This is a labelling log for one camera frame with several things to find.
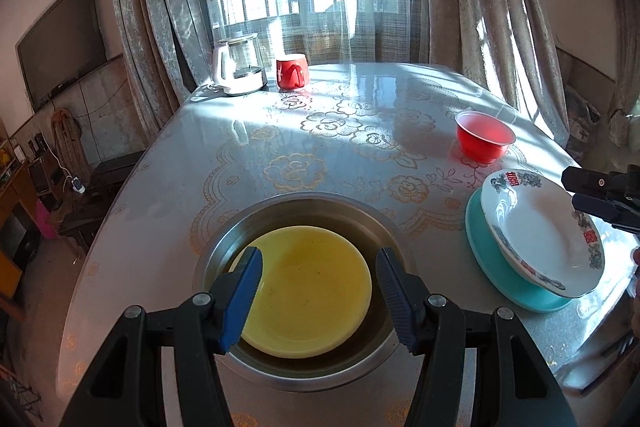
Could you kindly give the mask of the yellow plastic bowl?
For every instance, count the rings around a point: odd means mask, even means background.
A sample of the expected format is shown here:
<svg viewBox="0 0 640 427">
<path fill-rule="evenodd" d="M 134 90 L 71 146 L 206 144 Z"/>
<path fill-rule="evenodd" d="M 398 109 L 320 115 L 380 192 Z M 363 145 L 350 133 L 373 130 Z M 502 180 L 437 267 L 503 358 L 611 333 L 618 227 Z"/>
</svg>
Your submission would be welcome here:
<svg viewBox="0 0 640 427">
<path fill-rule="evenodd" d="M 348 239 L 311 225 L 270 231 L 250 246 L 262 253 L 260 279 L 242 339 L 266 355 L 306 359 L 341 346 L 372 299 L 366 260 Z"/>
</svg>

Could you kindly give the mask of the white plate red dragon print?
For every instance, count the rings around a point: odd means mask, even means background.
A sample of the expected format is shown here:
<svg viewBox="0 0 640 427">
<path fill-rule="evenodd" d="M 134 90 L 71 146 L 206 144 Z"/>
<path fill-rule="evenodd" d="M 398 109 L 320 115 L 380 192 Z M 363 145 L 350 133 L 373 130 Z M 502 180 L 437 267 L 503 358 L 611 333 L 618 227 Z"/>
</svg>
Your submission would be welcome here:
<svg viewBox="0 0 640 427">
<path fill-rule="evenodd" d="M 480 208 L 506 262 L 530 283 L 567 299 L 600 283 L 600 234 L 563 187 L 533 171 L 499 170 L 484 180 Z"/>
</svg>

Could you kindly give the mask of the wall television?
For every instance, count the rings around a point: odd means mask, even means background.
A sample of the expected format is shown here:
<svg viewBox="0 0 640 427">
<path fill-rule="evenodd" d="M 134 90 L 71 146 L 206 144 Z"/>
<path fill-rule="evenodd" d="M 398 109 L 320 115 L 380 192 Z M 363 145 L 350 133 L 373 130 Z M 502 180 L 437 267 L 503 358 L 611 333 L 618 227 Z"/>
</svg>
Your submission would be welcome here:
<svg viewBox="0 0 640 427">
<path fill-rule="evenodd" d="M 16 45 L 33 110 L 107 61 L 96 0 L 56 0 Z"/>
</svg>

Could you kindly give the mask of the red mug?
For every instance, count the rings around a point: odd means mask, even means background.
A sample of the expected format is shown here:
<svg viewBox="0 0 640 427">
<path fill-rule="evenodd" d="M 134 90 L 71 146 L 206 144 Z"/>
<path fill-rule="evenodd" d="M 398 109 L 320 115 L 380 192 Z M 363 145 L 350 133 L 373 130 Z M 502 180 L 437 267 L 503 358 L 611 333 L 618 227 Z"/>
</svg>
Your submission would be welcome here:
<svg viewBox="0 0 640 427">
<path fill-rule="evenodd" d="M 281 90 L 295 90 L 307 86 L 309 66 L 303 53 L 285 54 L 276 58 L 277 84 Z"/>
</svg>

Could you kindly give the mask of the wooden cabinet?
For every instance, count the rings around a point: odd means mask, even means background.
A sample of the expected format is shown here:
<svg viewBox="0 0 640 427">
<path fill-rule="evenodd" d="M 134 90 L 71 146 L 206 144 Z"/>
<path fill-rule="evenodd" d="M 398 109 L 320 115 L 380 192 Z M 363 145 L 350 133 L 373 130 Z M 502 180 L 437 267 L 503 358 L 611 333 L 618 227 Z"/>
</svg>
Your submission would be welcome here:
<svg viewBox="0 0 640 427">
<path fill-rule="evenodd" d="M 1 124 L 1 230 L 6 222 L 16 221 L 24 232 L 37 229 L 45 239 L 55 239 L 55 229 L 29 172 L 29 161 L 15 152 L 4 124 Z M 24 270 L 1 247 L 1 310 L 17 322 L 24 322 L 26 312 L 14 297 Z"/>
</svg>

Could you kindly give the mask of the stainless steel bowl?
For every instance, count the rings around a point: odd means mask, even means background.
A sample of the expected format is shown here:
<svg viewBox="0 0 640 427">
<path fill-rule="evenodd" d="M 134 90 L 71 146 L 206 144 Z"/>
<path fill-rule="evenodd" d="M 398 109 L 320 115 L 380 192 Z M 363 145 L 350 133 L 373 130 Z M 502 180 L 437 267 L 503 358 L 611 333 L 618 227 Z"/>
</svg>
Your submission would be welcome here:
<svg viewBox="0 0 640 427">
<path fill-rule="evenodd" d="M 262 252 L 262 278 L 241 339 L 221 359 L 232 372 L 274 389 L 322 391 L 366 376 L 397 349 L 375 257 L 390 247 L 407 271 L 416 262 L 381 211 L 329 193 L 258 202 L 209 239 L 194 289 L 236 269 L 248 247 Z"/>
</svg>

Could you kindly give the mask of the teal round plate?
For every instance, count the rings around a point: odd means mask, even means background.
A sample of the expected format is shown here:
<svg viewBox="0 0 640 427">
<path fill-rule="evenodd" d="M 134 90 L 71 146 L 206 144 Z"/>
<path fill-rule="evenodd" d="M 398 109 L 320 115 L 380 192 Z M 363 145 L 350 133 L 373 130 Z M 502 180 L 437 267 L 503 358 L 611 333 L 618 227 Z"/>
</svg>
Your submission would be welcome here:
<svg viewBox="0 0 640 427">
<path fill-rule="evenodd" d="M 566 308 L 572 300 L 530 283 L 506 262 L 489 231 L 480 207 L 480 194 L 482 190 L 478 188 L 466 204 L 465 232 L 473 256 L 485 277 L 504 297 L 527 311 L 551 313 Z"/>
</svg>

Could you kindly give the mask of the red plastic bowl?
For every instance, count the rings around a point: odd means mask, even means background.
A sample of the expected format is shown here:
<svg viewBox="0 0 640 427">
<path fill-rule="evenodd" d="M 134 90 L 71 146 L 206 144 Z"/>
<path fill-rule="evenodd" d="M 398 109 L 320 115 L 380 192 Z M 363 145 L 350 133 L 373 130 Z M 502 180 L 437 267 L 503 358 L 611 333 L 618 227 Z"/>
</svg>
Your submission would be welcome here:
<svg viewBox="0 0 640 427">
<path fill-rule="evenodd" d="M 507 124 L 488 114 L 464 110 L 454 120 L 462 153 L 479 164 L 491 164 L 516 141 Z"/>
</svg>

